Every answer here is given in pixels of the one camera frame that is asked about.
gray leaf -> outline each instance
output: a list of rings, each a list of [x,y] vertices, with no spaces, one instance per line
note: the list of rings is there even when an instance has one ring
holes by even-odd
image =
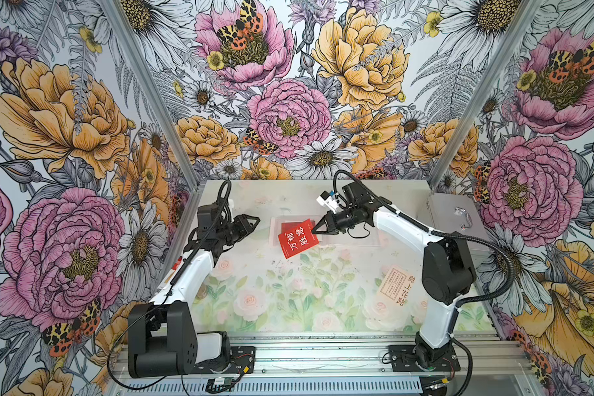
[[[55,198],[60,196],[66,190],[66,186],[60,186],[59,184],[47,184],[37,190],[35,195],[31,197],[29,205],[33,205],[44,198]]]

metal handle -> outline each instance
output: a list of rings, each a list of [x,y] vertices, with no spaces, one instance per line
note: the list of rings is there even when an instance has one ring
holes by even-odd
[[[462,226],[460,226],[460,229],[467,229],[467,228],[471,228],[473,226],[473,219],[471,218],[471,215],[469,215],[469,213],[466,211],[466,209],[464,208],[455,208],[455,214],[458,216],[464,216],[466,223],[464,223]]]

red card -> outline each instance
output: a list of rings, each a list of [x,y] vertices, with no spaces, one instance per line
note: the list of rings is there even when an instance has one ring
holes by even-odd
[[[285,258],[293,257],[297,253],[319,244],[317,236],[312,234],[312,225],[312,220],[308,219],[277,236]]]

flower bud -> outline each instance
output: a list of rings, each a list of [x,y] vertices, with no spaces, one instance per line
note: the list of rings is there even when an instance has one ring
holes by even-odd
[[[0,163],[0,168],[18,183],[26,184],[42,180],[40,172],[33,168],[33,164],[25,160],[11,160]]]

daisy center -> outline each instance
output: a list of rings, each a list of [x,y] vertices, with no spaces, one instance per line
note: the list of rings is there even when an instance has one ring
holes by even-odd
[[[314,153],[312,157],[310,157],[310,165],[314,167],[323,168],[326,165],[330,165],[334,160],[334,155],[329,153],[328,151],[324,151],[322,153]]]
[[[276,124],[282,129],[283,136],[297,136],[297,133],[299,132],[299,121],[291,116],[287,116],[285,120],[277,117]]]
[[[149,24],[149,9],[142,0],[121,0],[123,12],[135,30],[143,30]]]
[[[403,125],[403,128],[405,132],[411,132],[418,128],[418,123],[414,120],[409,120]]]
[[[198,95],[196,95],[196,100],[201,105],[206,105],[207,102],[209,101],[209,94],[205,91],[200,91],[200,92],[198,92]]]
[[[479,7],[478,25],[488,31],[504,29],[511,22],[521,0],[486,0]]]
[[[484,113],[490,113],[492,112],[495,108],[497,107],[497,102],[495,99],[489,99],[486,101],[486,103],[484,103],[484,106],[482,107],[482,111]]]
[[[528,202],[528,186],[519,184],[517,178],[508,181],[508,193],[504,196],[512,210],[521,209]]]
[[[132,244],[132,256],[134,262],[143,262],[148,255],[148,245],[148,234],[145,231],[140,230],[134,237],[134,243]]]
[[[82,249],[72,251],[70,257],[73,259],[73,262],[69,267],[62,270],[64,275],[72,280],[79,275],[90,280],[97,266],[99,266],[100,257],[97,254],[97,249],[86,245]]]

